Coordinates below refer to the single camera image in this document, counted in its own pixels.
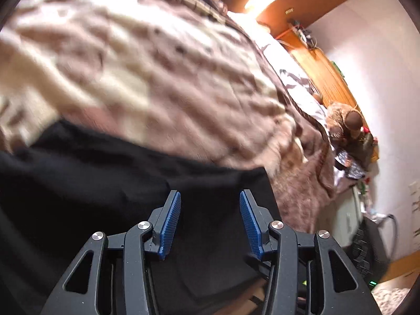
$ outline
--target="cable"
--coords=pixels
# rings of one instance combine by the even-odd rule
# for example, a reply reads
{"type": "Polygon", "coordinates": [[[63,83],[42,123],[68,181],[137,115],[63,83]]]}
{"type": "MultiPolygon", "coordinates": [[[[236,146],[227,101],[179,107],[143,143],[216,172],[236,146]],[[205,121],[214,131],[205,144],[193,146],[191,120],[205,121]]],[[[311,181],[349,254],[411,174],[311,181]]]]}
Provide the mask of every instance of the cable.
{"type": "Polygon", "coordinates": [[[292,46],[291,44],[286,43],[286,42],[285,42],[285,41],[283,41],[283,40],[278,40],[278,39],[277,39],[277,41],[278,41],[280,44],[283,44],[283,45],[286,45],[286,46],[288,46],[288,47],[291,47],[292,49],[296,49],[296,47],[295,47],[295,46],[292,46]]]}
{"type": "Polygon", "coordinates": [[[377,223],[377,226],[381,227],[383,225],[383,223],[385,222],[385,220],[387,220],[388,218],[392,219],[393,224],[394,224],[394,241],[393,241],[393,244],[392,244],[391,255],[389,257],[389,261],[391,262],[393,257],[394,257],[394,254],[395,254],[396,244],[397,244],[397,241],[398,241],[398,223],[397,223],[396,218],[394,217],[393,214],[388,214],[385,218],[383,218],[380,222],[377,223]]]}

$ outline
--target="power cord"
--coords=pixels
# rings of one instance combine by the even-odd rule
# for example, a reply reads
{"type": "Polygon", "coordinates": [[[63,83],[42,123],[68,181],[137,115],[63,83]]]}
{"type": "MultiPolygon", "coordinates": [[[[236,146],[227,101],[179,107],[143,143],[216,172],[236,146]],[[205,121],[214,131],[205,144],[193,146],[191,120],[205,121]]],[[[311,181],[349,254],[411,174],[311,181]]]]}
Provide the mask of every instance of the power cord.
{"type": "Polygon", "coordinates": [[[389,257],[389,261],[391,262],[394,255],[395,255],[395,251],[396,251],[396,245],[397,245],[397,241],[398,241],[398,222],[396,221],[396,218],[394,217],[393,214],[388,214],[387,216],[385,216],[385,218],[381,219],[378,223],[377,226],[380,228],[382,227],[382,225],[384,224],[385,220],[387,219],[392,219],[393,224],[394,224],[394,240],[393,240],[393,244],[392,244],[392,249],[391,249],[391,255],[389,257]]]}

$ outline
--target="white wall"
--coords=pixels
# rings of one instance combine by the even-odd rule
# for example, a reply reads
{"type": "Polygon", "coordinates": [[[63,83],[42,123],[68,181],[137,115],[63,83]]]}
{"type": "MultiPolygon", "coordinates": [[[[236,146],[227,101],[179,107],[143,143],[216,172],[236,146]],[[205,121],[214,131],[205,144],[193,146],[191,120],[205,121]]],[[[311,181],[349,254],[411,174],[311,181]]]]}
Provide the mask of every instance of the white wall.
{"type": "Polygon", "coordinates": [[[373,198],[379,213],[398,219],[401,258],[415,248],[417,226],[412,202],[419,195],[410,195],[408,185],[420,183],[420,34],[398,0],[349,0],[309,28],[379,139],[373,198]]]}

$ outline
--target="blue gripper pad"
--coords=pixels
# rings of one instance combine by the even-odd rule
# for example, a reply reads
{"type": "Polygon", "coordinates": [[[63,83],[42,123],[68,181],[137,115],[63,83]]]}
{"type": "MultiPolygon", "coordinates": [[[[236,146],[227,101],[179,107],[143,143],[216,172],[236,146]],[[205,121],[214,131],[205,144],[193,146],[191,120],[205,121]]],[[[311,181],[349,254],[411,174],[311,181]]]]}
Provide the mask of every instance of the blue gripper pad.
{"type": "Polygon", "coordinates": [[[181,213],[181,194],[177,192],[172,200],[171,208],[167,213],[165,223],[160,232],[160,247],[158,251],[159,259],[164,260],[171,250],[172,241],[174,240],[176,224],[178,223],[181,213]]]}
{"type": "Polygon", "coordinates": [[[263,245],[261,241],[261,231],[258,227],[257,221],[251,206],[249,205],[248,198],[245,195],[245,192],[241,192],[239,196],[239,208],[242,214],[242,220],[244,221],[246,235],[248,236],[249,245],[253,254],[255,254],[259,260],[262,259],[263,245]]]}

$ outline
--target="bed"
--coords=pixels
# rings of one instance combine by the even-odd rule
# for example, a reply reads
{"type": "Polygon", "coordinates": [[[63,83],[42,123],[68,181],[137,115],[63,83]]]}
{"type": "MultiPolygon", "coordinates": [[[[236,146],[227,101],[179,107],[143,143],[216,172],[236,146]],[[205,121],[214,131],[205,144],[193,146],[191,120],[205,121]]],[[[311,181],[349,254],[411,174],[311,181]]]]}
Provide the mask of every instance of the bed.
{"type": "Polygon", "coordinates": [[[264,167],[282,220],[314,232],[341,177],[325,108],[255,21],[218,0],[13,1],[1,14],[1,150],[65,118],[173,156],[264,167]]]}

